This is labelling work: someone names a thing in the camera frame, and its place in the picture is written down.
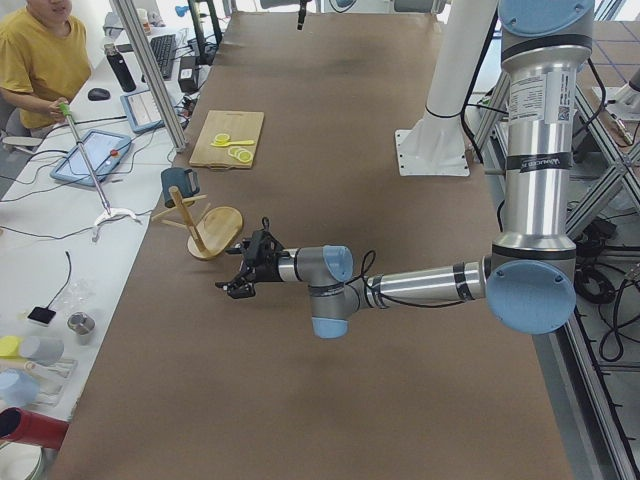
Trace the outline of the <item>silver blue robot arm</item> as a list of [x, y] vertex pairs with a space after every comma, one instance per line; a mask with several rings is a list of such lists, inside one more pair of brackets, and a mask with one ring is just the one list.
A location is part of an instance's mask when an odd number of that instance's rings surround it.
[[503, 229], [478, 262], [370, 276], [344, 246], [288, 249], [267, 227], [232, 248], [241, 257], [223, 284], [234, 299], [262, 282], [302, 282], [314, 333], [346, 334], [365, 308], [444, 308], [478, 298], [509, 328], [544, 334], [563, 326], [576, 303], [576, 247], [566, 231], [573, 165], [576, 76], [592, 52], [590, 1], [455, 1], [423, 117], [396, 134], [407, 175], [457, 175], [463, 167], [460, 114], [485, 37], [502, 27], [501, 67], [509, 80]]

